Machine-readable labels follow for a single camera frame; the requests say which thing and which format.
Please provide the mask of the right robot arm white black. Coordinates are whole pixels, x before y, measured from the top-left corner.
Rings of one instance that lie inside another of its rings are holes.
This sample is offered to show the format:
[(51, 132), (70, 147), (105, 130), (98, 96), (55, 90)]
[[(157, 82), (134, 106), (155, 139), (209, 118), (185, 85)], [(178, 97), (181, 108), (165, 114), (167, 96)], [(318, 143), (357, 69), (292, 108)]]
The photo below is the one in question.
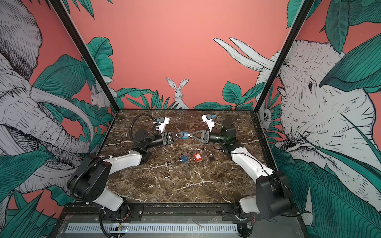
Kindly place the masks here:
[(223, 121), (220, 133), (201, 130), (189, 134), (189, 137), (203, 144), (221, 145), (222, 152), (255, 182), (256, 194), (238, 201), (239, 219), (243, 219), (243, 215), (255, 214), (269, 220), (294, 208), (286, 175), (264, 165), (238, 141), (232, 120)]

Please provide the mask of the blue padlock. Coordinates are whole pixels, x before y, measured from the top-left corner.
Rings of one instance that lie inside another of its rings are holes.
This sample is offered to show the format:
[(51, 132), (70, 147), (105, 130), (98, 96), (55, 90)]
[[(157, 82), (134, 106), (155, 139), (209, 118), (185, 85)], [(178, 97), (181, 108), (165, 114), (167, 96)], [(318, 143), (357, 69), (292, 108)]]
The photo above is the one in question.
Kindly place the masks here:
[(187, 162), (189, 159), (187, 158), (187, 156), (184, 155), (184, 156), (181, 156), (181, 157), (180, 157), (180, 160), (181, 160), (182, 163), (185, 163), (185, 162)]
[(179, 139), (189, 139), (189, 133), (186, 131), (180, 132), (177, 134)]

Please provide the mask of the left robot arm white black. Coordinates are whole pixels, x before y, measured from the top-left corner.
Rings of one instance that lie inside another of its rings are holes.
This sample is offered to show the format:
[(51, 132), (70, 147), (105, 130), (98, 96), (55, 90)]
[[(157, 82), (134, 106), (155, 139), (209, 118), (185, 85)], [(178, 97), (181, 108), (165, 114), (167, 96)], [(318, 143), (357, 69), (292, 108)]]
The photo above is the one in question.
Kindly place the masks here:
[(144, 164), (151, 156), (151, 148), (174, 142), (172, 132), (149, 136), (147, 131), (140, 130), (133, 139), (135, 147), (127, 154), (117, 157), (90, 155), (69, 179), (69, 196), (73, 200), (93, 204), (118, 220), (127, 218), (131, 212), (128, 202), (106, 187), (109, 175)]

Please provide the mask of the red padlock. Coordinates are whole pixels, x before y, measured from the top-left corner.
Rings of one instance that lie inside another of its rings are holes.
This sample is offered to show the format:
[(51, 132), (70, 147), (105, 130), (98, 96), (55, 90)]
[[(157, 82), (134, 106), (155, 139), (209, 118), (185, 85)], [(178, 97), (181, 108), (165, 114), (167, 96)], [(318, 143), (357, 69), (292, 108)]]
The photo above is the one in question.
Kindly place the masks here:
[(199, 161), (202, 161), (202, 160), (203, 160), (203, 157), (202, 157), (202, 155), (201, 155), (200, 153), (196, 153), (196, 154), (194, 155), (194, 159), (195, 159), (197, 162), (199, 162)]

